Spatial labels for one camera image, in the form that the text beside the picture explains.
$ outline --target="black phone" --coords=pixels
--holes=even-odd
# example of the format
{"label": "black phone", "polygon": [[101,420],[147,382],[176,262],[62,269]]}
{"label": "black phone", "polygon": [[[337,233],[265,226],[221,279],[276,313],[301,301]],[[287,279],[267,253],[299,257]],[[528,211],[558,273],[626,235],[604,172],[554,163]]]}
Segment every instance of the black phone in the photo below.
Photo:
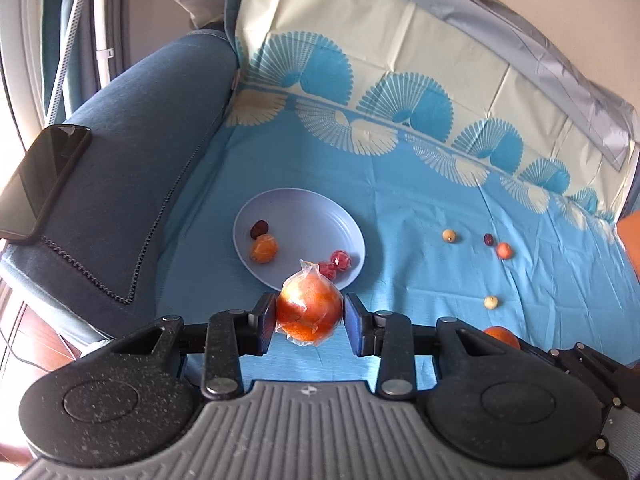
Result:
{"label": "black phone", "polygon": [[0,238],[31,242],[91,139],[91,130],[54,124],[41,131],[0,194]]}

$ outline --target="peeled orange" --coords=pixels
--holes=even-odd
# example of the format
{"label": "peeled orange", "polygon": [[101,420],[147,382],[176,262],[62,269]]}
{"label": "peeled orange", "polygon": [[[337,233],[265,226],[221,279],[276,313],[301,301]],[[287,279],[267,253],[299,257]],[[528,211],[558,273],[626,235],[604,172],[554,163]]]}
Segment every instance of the peeled orange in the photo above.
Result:
{"label": "peeled orange", "polygon": [[265,264],[273,260],[277,252],[277,240],[271,235],[261,235],[255,239],[251,248],[251,258],[259,264]]}

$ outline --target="black cord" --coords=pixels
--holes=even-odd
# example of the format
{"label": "black cord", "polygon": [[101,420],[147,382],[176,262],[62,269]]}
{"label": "black cord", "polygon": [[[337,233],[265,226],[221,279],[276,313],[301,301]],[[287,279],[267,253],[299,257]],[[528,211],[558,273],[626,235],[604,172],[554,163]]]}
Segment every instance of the black cord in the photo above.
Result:
{"label": "black cord", "polygon": [[18,357],[15,352],[14,349],[11,348],[11,345],[9,344],[9,342],[6,340],[6,338],[4,337],[4,334],[2,333],[2,330],[0,330],[0,337],[2,337],[2,340],[4,341],[4,344],[6,345],[6,347],[9,349],[9,352],[11,352],[11,355],[14,356],[16,359],[18,359],[18,361],[20,361],[21,363],[24,363],[26,365],[31,365],[31,366],[35,366],[36,368],[39,368],[40,370],[42,370],[43,372],[46,372],[47,374],[52,371],[52,370],[47,370],[45,367],[40,366],[39,364],[36,363],[32,363],[31,361],[27,361],[27,359],[22,359],[20,357]]}
{"label": "black cord", "polygon": [[15,131],[18,133],[18,138],[20,139],[20,144],[22,145],[22,149],[24,152],[27,152],[27,148],[24,145],[24,141],[22,140],[22,135],[20,134],[20,127],[18,126],[18,121],[15,118],[14,107],[11,104],[11,97],[9,96],[9,86],[6,83],[6,76],[4,75],[4,64],[2,61],[2,47],[0,46],[0,78],[2,78],[2,87],[4,88],[4,95],[6,97],[6,103],[9,107],[9,113],[11,114],[12,120],[14,120]]}

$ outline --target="plate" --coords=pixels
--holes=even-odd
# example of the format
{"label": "plate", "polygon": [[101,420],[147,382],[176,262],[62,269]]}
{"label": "plate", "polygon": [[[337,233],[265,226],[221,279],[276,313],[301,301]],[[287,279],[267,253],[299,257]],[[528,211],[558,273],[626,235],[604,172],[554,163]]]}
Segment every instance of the plate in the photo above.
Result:
{"label": "plate", "polygon": [[[249,231],[258,220],[269,224],[269,234],[279,246],[275,258],[266,264],[257,264],[249,256],[254,243]],[[275,290],[300,270],[300,260],[328,260],[337,249],[351,256],[351,267],[335,277],[338,290],[355,280],[364,264],[364,238],[355,220],[333,200],[306,189],[283,187],[254,196],[238,212],[233,238],[244,266]]]}

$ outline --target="orange object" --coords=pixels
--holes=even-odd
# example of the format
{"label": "orange object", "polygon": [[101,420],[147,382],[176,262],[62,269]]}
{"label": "orange object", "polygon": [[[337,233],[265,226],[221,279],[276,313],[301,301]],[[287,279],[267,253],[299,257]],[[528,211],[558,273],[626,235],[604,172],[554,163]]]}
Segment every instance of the orange object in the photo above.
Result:
{"label": "orange object", "polygon": [[485,328],[483,332],[499,339],[509,346],[513,346],[516,350],[520,350],[520,342],[518,341],[518,338],[513,335],[511,330],[508,330],[503,326],[490,326],[489,328]]}
{"label": "orange object", "polygon": [[287,279],[276,300],[276,329],[300,345],[318,345],[342,319],[342,294],[318,271],[302,262],[302,270]]}
{"label": "orange object", "polygon": [[640,279],[640,211],[619,220],[616,231],[625,246],[626,256]]}
{"label": "orange object", "polygon": [[278,241],[271,235],[261,235],[255,239],[251,247],[251,258],[259,264],[265,264],[273,260],[278,252]]}
{"label": "orange object", "polygon": [[508,260],[513,256],[513,249],[507,242],[500,242],[495,250],[498,253],[498,257],[503,260]]}

